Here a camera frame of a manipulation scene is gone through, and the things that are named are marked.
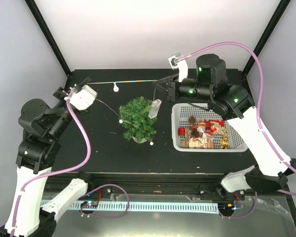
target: white pot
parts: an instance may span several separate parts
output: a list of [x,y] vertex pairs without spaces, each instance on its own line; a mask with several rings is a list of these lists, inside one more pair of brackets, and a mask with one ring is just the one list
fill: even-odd
[[[133,140],[135,141],[135,142],[137,142],[137,143],[139,143],[138,141],[137,141],[137,138],[136,137],[133,137]],[[146,140],[146,138],[144,138],[144,139],[142,139],[142,141],[140,142],[140,143],[144,143],[144,142],[146,142],[147,140]]]

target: metal floor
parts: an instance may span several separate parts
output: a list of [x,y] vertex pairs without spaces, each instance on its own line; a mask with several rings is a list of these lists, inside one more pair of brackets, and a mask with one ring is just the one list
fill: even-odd
[[[143,199],[147,198],[131,198],[132,201]],[[250,211],[250,208],[250,205],[245,206],[237,210],[235,215],[242,215]],[[293,220],[285,210],[289,210],[285,197],[259,197],[257,210],[251,216],[240,220],[222,219],[216,214],[166,212],[129,212],[122,218],[107,220],[81,217],[78,211],[67,211],[60,219],[53,236],[296,237]],[[120,212],[106,212],[110,216],[118,213]]]

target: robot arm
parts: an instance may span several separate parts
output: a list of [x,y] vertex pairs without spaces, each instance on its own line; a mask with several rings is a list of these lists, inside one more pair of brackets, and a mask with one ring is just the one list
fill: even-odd
[[[257,161],[257,165],[227,174],[222,178],[220,185],[230,193],[253,189],[265,194],[282,189],[287,184],[287,176],[292,173],[283,162],[291,164],[296,169],[296,159],[291,159],[284,153],[262,121],[264,129],[259,128],[257,109],[252,97],[245,88],[228,84],[225,62],[215,54],[201,55],[196,59],[197,78],[180,80],[180,75],[181,78],[187,75],[186,66],[176,64],[180,58],[180,54],[169,58],[172,69],[179,69],[179,74],[154,82],[156,88],[166,93],[168,101],[171,102],[175,102],[177,97],[207,101],[208,108],[228,121],[240,134]],[[162,87],[163,83],[167,84],[167,88]],[[279,160],[263,131],[283,161]]]
[[[75,93],[70,99],[76,112],[85,113],[95,100],[97,93],[87,85],[75,86]],[[59,88],[54,96],[60,103],[53,109],[40,99],[28,101],[21,110],[19,124],[24,128],[23,141],[18,149],[16,163],[17,186],[12,211],[7,223],[0,228],[0,237],[52,236],[57,221],[79,197],[94,188],[91,175],[79,173],[76,179],[61,191],[53,200],[40,207],[47,177],[34,180],[20,192],[27,181],[51,172],[55,157],[60,149],[59,137],[72,120],[64,107],[64,99],[68,93]],[[19,212],[16,226],[13,219],[14,207],[18,203]]]

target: black frame pole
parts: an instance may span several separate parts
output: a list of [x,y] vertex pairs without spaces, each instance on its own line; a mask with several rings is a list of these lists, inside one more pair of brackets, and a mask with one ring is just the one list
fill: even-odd
[[38,23],[41,31],[43,32],[45,38],[47,39],[50,47],[52,48],[54,54],[56,55],[61,67],[63,68],[65,74],[70,77],[71,71],[67,65],[67,62],[65,61],[65,58],[63,57],[52,33],[50,32],[41,12],[39,11],[39,8],[34,0],[25,0],[26,4],[28,5],[32,15],[34,16],[36,22]]
[[[254,49],[254,53],[257,56],[259,56],[259,54],[261,53],[263,47],[265,46],[267,40],[270,38],[273,30],[275,29],[277,23],[281,19],[283,13],[285,12],[285,10],[290,2],[291,2],[291,0],[281,0],[280,3],[278,4],[278,6],[276,7],[270,21],[268,22],[261,38],[259,39],[259,41]],[[255,63],[255,60],[253,59],[253,57],[250,57],[245,68],[242,71],[245,76],[247,76],[249,74],[254,63]]]

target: gray wall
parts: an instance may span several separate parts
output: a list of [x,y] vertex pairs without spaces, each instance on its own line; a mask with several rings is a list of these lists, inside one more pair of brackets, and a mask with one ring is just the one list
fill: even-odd
[[[259,59],[264,75],[262,120],[281,148],[296,158],[296,0],[291,1]],[[256,67],[249,83],[257,101]],[[296,175],[289,177],[289,187],[296,192]]]
[[0,1],[0,226],[15,192],[21,107],[33,98],[54,106],[52,94],[65,78],[25,1]]

